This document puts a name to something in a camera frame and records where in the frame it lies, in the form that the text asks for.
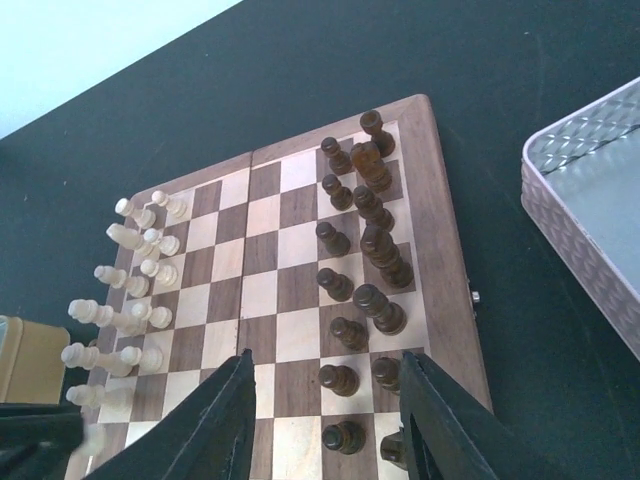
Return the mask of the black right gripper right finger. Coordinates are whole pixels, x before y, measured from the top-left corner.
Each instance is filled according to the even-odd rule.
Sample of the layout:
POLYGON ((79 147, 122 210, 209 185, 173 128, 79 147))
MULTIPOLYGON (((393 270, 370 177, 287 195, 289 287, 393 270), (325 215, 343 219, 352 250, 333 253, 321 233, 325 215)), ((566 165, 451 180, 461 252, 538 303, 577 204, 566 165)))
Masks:
POLYGON ((425 354, 405 352, 400 413, 411 479, 553 479, 533 452, 425 354))

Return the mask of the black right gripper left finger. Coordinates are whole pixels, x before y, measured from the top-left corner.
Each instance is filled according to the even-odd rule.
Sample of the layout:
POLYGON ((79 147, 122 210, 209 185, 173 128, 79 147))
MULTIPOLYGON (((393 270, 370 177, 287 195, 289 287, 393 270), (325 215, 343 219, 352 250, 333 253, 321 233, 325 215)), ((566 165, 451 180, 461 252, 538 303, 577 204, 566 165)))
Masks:
POLYGON ((256 421, 252 351, 227 359, 90 479, 247 479, 256 421))

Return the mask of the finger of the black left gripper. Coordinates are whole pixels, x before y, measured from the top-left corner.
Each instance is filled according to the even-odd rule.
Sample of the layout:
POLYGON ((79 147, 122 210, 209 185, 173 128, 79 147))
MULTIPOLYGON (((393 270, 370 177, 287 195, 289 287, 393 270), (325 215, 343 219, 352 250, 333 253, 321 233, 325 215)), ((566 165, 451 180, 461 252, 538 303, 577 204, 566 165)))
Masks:
POLYGON ((1 478, 55 479, 84 440, 77 407, 1 404, 1 478))

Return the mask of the white chess bishop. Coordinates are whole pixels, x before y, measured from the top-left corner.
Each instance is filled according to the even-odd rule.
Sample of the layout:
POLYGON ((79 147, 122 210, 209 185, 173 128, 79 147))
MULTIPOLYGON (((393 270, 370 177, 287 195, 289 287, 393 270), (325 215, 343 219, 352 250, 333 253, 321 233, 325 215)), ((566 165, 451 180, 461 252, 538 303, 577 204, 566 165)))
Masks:
POLYGON ((149 280, 143 276, 129 276, 125 270, 112 266, 98 265, 94 277, 115 289, 124 289, 134 298, 142 298, 149 290, 149 280))
POLYGON ((70 387, 65 398, 77 406, 91 409, 107 408, 120 412, 132 406, 133 391, 126 387, 107 390, 102 385, 83 384, 70 387))

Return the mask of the white chess pawn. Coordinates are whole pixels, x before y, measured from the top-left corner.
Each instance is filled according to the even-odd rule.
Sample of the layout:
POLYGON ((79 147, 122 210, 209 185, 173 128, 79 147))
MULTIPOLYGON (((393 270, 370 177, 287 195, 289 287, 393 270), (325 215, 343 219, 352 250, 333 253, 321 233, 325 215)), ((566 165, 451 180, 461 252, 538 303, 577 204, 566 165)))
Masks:
POLYGON ((158 348, 143 350, 127 346, 120 352, 121 360, 130 366, 137 366, 140 373, 155 373, 163 362, 163 354, 158 348))
POLYGON ((152 307, 150 304, 138 302, 131 308, 131 314, 150 323, 154 328, 165 329, 173 319, 171 310, 164 306, 152 307))
POLYGON ((143 239, 156 246, 162 255, 175 255, 180 248, 180 240, 173 235, 165 235, 160 230, 149 228, 143 234, 143 239))
POLYGON ((155 279, 161 286, 172 286, 178 278, 178 270, 172 264, 160 263, 152 259, 145 259, 140 264, 141 272, 155 279))
POLYGON ((155 190, 151 195, 151 200, 176 218, 183 217, 187 210, 187 203, 183 199, 174 198, 162 190, 155 190))

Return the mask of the white chess queen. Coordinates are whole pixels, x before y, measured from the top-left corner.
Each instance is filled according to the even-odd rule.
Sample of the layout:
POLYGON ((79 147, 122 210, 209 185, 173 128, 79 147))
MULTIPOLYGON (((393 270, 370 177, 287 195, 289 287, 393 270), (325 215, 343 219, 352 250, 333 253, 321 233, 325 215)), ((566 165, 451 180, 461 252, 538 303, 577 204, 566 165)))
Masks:
POLYGON ((68 368, 80 367, 92 370, 100 367, 115 377, 125 377, 133 369, 131 365, 121 359, 118 352, 101 353, 97 347, 86 347, 79 342, 66 346, 62 350, 60 358, 68 368))

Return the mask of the white chess knight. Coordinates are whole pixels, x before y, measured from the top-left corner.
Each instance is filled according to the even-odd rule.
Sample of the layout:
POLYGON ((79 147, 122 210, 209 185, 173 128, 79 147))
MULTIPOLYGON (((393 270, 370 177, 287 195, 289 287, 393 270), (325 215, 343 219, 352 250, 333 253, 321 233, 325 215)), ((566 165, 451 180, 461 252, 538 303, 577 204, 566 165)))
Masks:
POLYGON ((125 249, 134 251, 142 258, 158 260, 160 251, 157 246, 146 241, 136 230, 113 223, 106 230, 107 236, 125 249))

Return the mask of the white chess rook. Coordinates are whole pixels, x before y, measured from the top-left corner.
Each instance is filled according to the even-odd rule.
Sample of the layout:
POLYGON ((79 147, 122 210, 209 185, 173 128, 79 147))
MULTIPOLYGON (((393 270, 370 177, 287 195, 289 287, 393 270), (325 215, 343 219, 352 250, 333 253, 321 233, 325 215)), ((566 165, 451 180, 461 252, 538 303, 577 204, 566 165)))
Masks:
POLYGON ((127 198, 118 200, 114 210, 118 215, 131 218, 141 229, 152 228, 156 220, 156 214, 153 211, 136 208, 133 202, 127 198))

